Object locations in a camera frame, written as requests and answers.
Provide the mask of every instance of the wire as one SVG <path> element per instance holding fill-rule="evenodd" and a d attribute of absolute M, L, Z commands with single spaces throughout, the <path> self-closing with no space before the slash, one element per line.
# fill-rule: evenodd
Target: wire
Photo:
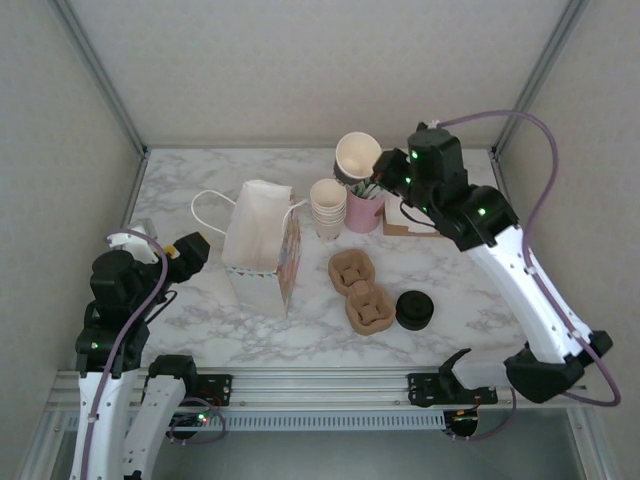
<path fill-rule="evenodd" d="M 147 325 L 153 322 L 158 315 L 164 312 L 165 308 L 171 305 L 173 301 L 176 299 L 176 297 L 178 296 L 178 292 L 176 292 L 175 290 L 167 290 L 166 293 L 173 293 L 173 296 L 169 300 L 167 300 L 160 308 L 158 308 L 155 312 L 153 312 L 153 315 L 151 315 L 151 317 L 147 319 L 147 322 L 146 322 Z"/>
<path fill-rule="evenodd" d="M 476 401 L 476 404 L 475 404 L 475 406 L 472 408 L 472 410 L 473 410 L 474 412 L 477 412 L 477 411 L 478 411 L 478 408 L 480 408 L 480 407 L 482 406 L 482 401 L 481 401 L 481 400 L 482 400 L 482 398 L 480 397 L 480 395 L 477 395 L 475 392 L 474 392 L 474 395 L 473 395 L 473 396 L 474 396 L 474 399 L 475 399 L 475 401 Z"/>
<path fill-rule="evenodd" d="M 551 158 L 552 158 L 551 175 L 549 176 L 547 185 L 542 191 L 540 198 L 538 199 L 535 206 L 533 207 L 533 210 L 531 211 L 529 220 L 527 221 L 526 225 L 523 228 L 522 252 L 524 257 L 524 263 L 527 266 L 527 268 L 531 269 L 531 272 L 532 272 L 531 276 L 534 282 L 536 283 L 536 285 L 538 286 L 542 294 L 549 301 L 549 303 L 551 304 L 555 312 L 558 314 L 564 326 L 567 328 L 567 330 L 569 330 L 569 333 L 573 335 L 573 337 L 576 339 L 578 344 L 582 347 L 582 349 L 585 352 L 587 352 L 587 354 L 593 359 L 594 363 L 597 365 L 600 372 L 602 372 L 602 376 L 606 380 L 607 384 L 609 385 L 609 388 L 611 389 L 611 392 L 613 393 L 613 400 L 596 400 L 596 399 L 576 395 L 571 392 L 564 392 L 563 395 L 565 397 L 571 398 L 573 400 L 578 400 L 580 402 L 587 403 L 589 405 L 596 405 L 600 407 L 615 407 L 620 404 L 620 401 L 622 400 L 622 396 L 620 394 L 620 389 L 618 388 L 618 385 L 616 384 L 616 381 L 613 378 L 613 375 L 611 374 L 611 372 L 609 372 L 609 369 L 605 365 L 604 361 L 593 350 L 591 345 L 589 345 L 589 343 L 587 343 L 579 334 L 578 330 L 573 325 L 573 322 L 567 316 L 567 314 L 565 314 L 564 310 L 560 307 L 555 297 L 553 296 L 553 294 L 545 284 L 544 280 L 542 280 L 540 275 L 538 275 L 538 273 L 535 271 L 535 266 L 533 265 L 533 261 L 531 260 L 531 233 L 533 231 L 533 225 L 536 219 L 538 218 L 540 209 L 542 208 L 542 205 L 547 200 L 547 197 L 549 196 L 549 193 L 551 192 L 551 189 L 553 188 L 553 185 L 556 182 L 556 177 L 558 175 L 558 166 L 559 166 L 560 160 L 559 160 L 559 154 L 558 154 L 558 144 L 556 143 L 556 140 L 553 137 L 553 133 L 551 133 L 551 130 L 549 129 L 549 127 L 535 115 L 532 115 L 530 113 L 525 113 L 525 112 L 517 112 L 515 110 L 491 110 L 487 112 L 475 113 L 473 115 L 467 115 L 465 117 L 455 118 L 453 120 L 441 122 L 438 124 L 438 127 L 444 128 L 448 126 L 458 125 L 460 123 L 469 122 L 472 120 L 479 120 L 481 118 L 500 117 L 500 116 L 514 116 L 514 117 L 519 117 L 519 118 L 528 120 L 529 122 L 536 125 L 540 130 L 542 130 L 544 135 L 547 137 L 547 140 L 549 141 L 549 145 L 551 146 Z"/>
<path fill-rule="evenodd" d="M 111 368 L 113 368 L 113 362 L 116 359 L 116 355 L 118 350 L 120 349 L 120 344 L 124 339 L 124 336 L 127 334 L 131 326 L 135 323 L 138 317 L 145 311 L 145 309 L 149 306 L 151 301 L 156 298 L 162 286 L 164 285 L 165 280 L 167 279 L 167 273 L 169 271 L 169 262 L 167 260 L 167 254 L 162 249 L 162 246 L 153 238 L 144 233 L 136 232 L 134 230 L 122 229 L 116 230 L 113 233 L 126 233 L 128 235 L 133 235 L 134 237 L 138 237 L 143 239 L 144 241 L 150 243 L 158 252 L 160 256 L 161 270 L 160 277 L 158 278 L 158 283 L 153 290 L 149 294 L 147 298 L 140 304 L 140 306 L 131 314 L 127 322 L 123 325 L 122 329 L 116 336 L 116 339 L 113 342 L 113 346 L 111 347 L 111 351 L 109 352 L 109 356 L 107 357 L 107 362 L 104 365 L 104 369 L 102 370 L 102 376 L 100 377 L 100 382 L 98 383 L 98 388 L 96 389 L 96 394 L 93 397 L 93 403 L 91 404 L 91 409 L 89 410 L 89 422 L 87 424 L 87 432 L 84 437 L 84 447 L 82 449 L 82 462 L 80 464 L 80 480 L 87 480 L 87 473 L 89 471 L 89 453 L 91 452 L 91 442 L 93 440 L 93 429 L 95 428 L 96 422 L 100 421 L 100 417 L 98 415 L 98 406 L 100 405 L 100 400 L 102 399 L 102 394 L 104 393 L 105 386 L 107 384 L 107 380 L 109 378 L 109 374 L 111 373 Z"/>
<path fill-rule="evenodd" d="M 436 228 L 436 226 L 433 223 L 420 222 L 420 221 L 416 220 L 415 218 L 413 218 L 411 215 L 409 215 L 409 213 L 404 208 L 402 208 L 403 205 L 407 205 L 404 200 L 402 202 L 400 202 L 400 212 L 402 212 L 402 214 L 407 219 L 409 219 L 413 223 L 418 223 L 420 225 L 426 225 L 427 227 Z"/>
<path fill-rule="evenodd" d="M 455 433 L 453 433 L 451 430 L 445 430 L 445 434 L 448 437 L 451 437 L 453 440 L 455 440 L 456 438 L 462 438 L 467 442 L 477 442 L 478 440 L 485 440 L 487 438 L 493 437 L 494 435 L 500 433 L 502 430 L 504 430 L 509 425 L 511 425 L 511 422 L 513 422 L 513 418 L 516 413 L 516 408 L 517 408 L 516 391 L 513 389 L 513 387 L 509 387 L 509 390 L 511 390 L 511 411 L 509 412 L 509 416 L 505 418 L 504 421 L 500 425 L 498 425 L 496 428 L 489 430 L 488 432 L 481 433 L 480 435 L 472 435 L 470 437 L 458 436 Z M 476 402 L 476 407 L 474 408 L 474 410 L 477 411 L 479 406 L 480 405 Z"/>
<path fill-rule="evenodd" d="M 442 217 L 442 212 L 440 211 L 440 209 L 438 208 L 438 206 L 436 205 L 436 202 L 433 198 L 433 194 L 435 193 L 436 189 L 432 188 L 431 192 L 429 192 L 429 202 L 431 203 L 431 208 L 433 208 L 436 213 L 438 214 L 438 216 Z"/>
<path fill-rule="evenodd" d="M 181 445 L 205 445 L 208 443 L 215 443 L 218 442 L 220 440 L 222 440 L 223 438 L 225 438 L 229 432 L 227 431 L 227 421 L 224 418 L 224 416 L 222 416 L 222 414 L 220 413 L 220 407 L 214 407 L 212 404 L 210 404 L 209 402 L 207 402 L 206 400 L 203 400 L 202 398 L 198 398 L 198 397 L 187 397 L 184 400 L 182 400 L 182 402 L 180 402 L 180 404 L 182 405 L 183 403 L 187 403 L 187 402 L 195 402 L 195 403 L 199 403 L 200 405 L 204 405 L 205 407 L 207 407 L 207 412 L 212 413 L 214 416 L 218 417 L 220 419 L 220 424 L 222 425 L 222 431 L 220 432 L 220 434 L 217 437 L 214 438 L 206 438 L 206 439 L 202 439 L 202 440 L 180 440 L 178 438 L 176 438 L 173 434 L 175 433 L 175 429 L 178 426 L 178 424 L 180 424 L 181 422 L 185 421 L 187 418 L 193 417 L 194 415 L 199 415 L 199 413 L 188 413 L 186 415 L 183 415 L 182 417 L 179 417 L 178 419 L 176 419 L 175 422 L 173 422 L 173 425 L 171 425 L 171 429 L 169 430 L 169 439 L 171 440 L 171 443 L 175 443 L 175 441 L 179 441 Z"/>

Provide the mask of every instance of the pink cup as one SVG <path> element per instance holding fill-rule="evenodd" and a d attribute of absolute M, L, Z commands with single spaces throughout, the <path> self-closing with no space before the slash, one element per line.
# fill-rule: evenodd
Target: pink cup
<path fill-rule="evenodd" d="M 347 216 L 344 224 L 355 233 L 372 232 L 380 223 L 382 215 L 378 215 L 378 212 L 382 205 L 384 205 L 384 195 L 367 200 L 347 191 Z"/>

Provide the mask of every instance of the white paper bag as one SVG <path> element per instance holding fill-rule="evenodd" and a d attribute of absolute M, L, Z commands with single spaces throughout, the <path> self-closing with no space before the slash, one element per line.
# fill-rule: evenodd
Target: white paper bag
<path fill-rule="evenodd" d="M 219 192 L 210 192 L 233 203 Z M 287 314 L 300 261 L 300 223 L 295 207 L 306 202 L 292 205 L 292 198 L 292 187 L 262 180 L 250 180 L 242 186 L 226 231 L 222 262 L 243 310 L 270 316 Z"/>

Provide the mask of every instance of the paper cup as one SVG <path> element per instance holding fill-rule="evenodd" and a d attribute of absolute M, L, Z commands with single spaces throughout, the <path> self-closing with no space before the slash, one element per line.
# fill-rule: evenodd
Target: paper cup
<path fill-rule="evenodd" d="M 380 223 L 380 209 L 384 205 L 384 195 L 368 200 L 356 197 L 349 192 L 347 195 L 347 216 L 344 224 L 355 233 L 369 233 Z"/>
<path fill-rule="evenodd" d="M 321 223 L 323 225 L 335 225 L 336 223 L 344 223 L 345 218 L 346 218 L 345 215 L 338 218 L 332 218 L 332 219 L 323 219 L 323 218 L 313 217 L 316 223 Z"/>
<path fill-rule="evenodd" d="M 323 178 L 313 184 L 310 197 L 314 209 L 339 210 L 347 200 L 347 189 L 333 178 Z"/>
<path fill-rule="evenodd" d="M 320 237 L 320 239 L 323 241 L 332 241 L 338 238 L 340 236 L 340 232 L 342 232 L 342 226 L 344 225 L 343 221 L 340 221 L 334 225 L 325 225 L 319 223 L 318 221 L 314 223 L 318 237 Z"/>
<path fill-rule="evenodd" d="M 311 211 L 313 212 L 313 214 L 318 217 L 318 218 L 333 218 L 333 217 L 338 217 L 338 216 L 344 216 L 344 214 L 347 212 L 347 204 L 345 202 L 344 206 L 342 206 L 340 208 L 340 210 L 337 210 L 335 212 L 319 212 L 317 210 L 314 210 L 313 208 L 311 209 Z"/>
<path fill-rule="evenodd" d="M 347 207 L 347 198 L 346 197 L 344 199 L 344 202 L 342 202 L 340 205 L 336 205 L 335 207 L 325 208 L 325 207 L 321 207 L 319 205 L 316 205 L 315 203 L 311 203 L 311 209 L 314 212 L 326 213 L 326 214 L 339 212 L 340 210 L 344 210 L 346 207 Z"/>
<path fill-rule="evenodd" d="M 333 174 L 345 185 L 355 185 L 373 175 L 373 166 L 382 148 L 375 138 L 363 132 L 347 133 L 336 146 Z"/>

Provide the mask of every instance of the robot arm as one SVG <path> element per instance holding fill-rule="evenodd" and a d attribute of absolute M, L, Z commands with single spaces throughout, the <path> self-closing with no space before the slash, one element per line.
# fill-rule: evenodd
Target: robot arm
<path fill-rule="evenodd" d="M 154 235 L 150 223 L 132 230 Z M 116 337 L 132 312 L 153 294 L 161 278 L 161 265 L 146 242 L 127 233 L 112 235 L 108 240 L 115 249 L 93 263 L 90 285 L 95 300 L 87 306 L 84 329 L 76 340 L 81 411 L 71 480 L 151 478 L 171 416 L 185 393 L 193 393 L 196 384 L 197 373 L 191 357 L 158 357 L 149 367 L 142 407 L 125 439 L 129 402 L 138 377 L 142 350 L 149 337 L 145 319 L 158 304 L 166 301 L 165 294 L 172 283 L 188 280 L 204 266 L 209 256 L 209 244 L 199 233 L 187 235 L 166 249 L 170 253 L 166 280 L 117 347 L 113 367 L 100 396 L 97 418 L 90 417 Z M 90 421 L 94 426 L 86 453 L 85 437 Z"/>
<path fill-rule="evenodd" d="M 445 362 L 454 362 L 448 371 L 454 378 L 446 383 L 467 390 L 509 385 L 536 403 L 566 391 L 593 362 L 576 337 L 588 339 L 598 356 L 611 348 L 611 339 L 604 331 L 592 332 L 571 312 L 531 254 L 535 273 L 572 319 L 575 330 L 567 329 L 524 262 L 523 233 L 513 209 L 495 188 L 469 185 L 456 137 L 420 124 L 408 143 L 409 155 L 399 149 L 383 152 L 371 179 L 422 210 L 443 236 L 484 270 L 528 340 L 506 360 L 498 360 L 495 353 L 458 352 Z"/>

